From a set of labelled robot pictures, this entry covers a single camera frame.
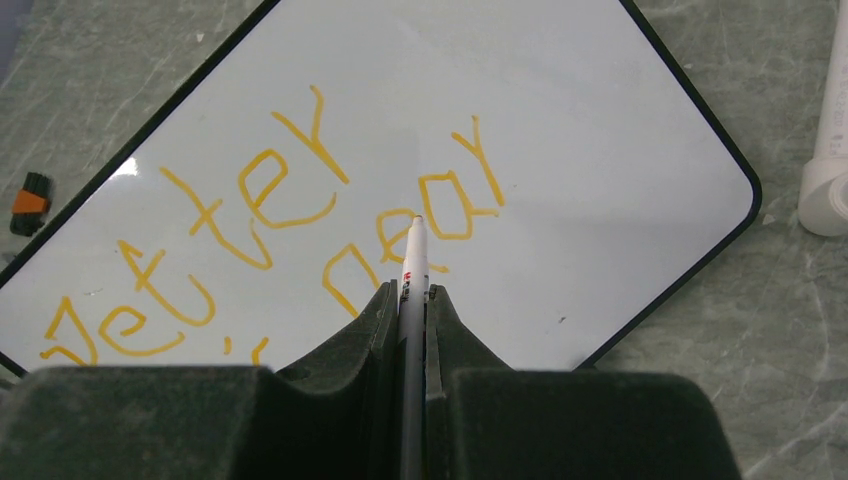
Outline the white marker pen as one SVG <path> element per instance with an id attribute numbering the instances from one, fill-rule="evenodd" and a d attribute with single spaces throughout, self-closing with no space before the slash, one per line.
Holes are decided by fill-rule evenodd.
<path id="1" fill-rule="evenodd" d="M 399 298 L 399 336 L 404 346 L 398 477 L 422 477 L 422 418 L 426 302 L 429 288 L 427 231 L 416 215 L 407 232 Z"/>

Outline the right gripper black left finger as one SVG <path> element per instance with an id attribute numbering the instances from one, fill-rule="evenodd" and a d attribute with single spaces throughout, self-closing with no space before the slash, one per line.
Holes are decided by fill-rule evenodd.
<path id="1" fill-rule="evenodd" d="M 289 366 L 56 367 L 1 406 L 5 479 L 387 479 L 397 285 Z"/>

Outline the white whiteboard black frame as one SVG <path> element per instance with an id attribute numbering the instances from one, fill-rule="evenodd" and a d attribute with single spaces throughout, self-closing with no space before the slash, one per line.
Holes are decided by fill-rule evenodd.
<path id="1" fill-rule="evenodd" d="M 571 369 L 756 214 L 751 169 L 621 1 L 265 4 L 1 280 L 1 351 L 281 368 L 398 279 Z"/>

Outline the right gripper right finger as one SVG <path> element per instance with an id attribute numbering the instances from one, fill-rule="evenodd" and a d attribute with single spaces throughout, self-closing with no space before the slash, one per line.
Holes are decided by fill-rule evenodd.
<path id="1" fill-rule="evenodd" d="M 430 479 L 737 479 L 716 410 L 672 374 L 508 367 L 428 293 Z"/>

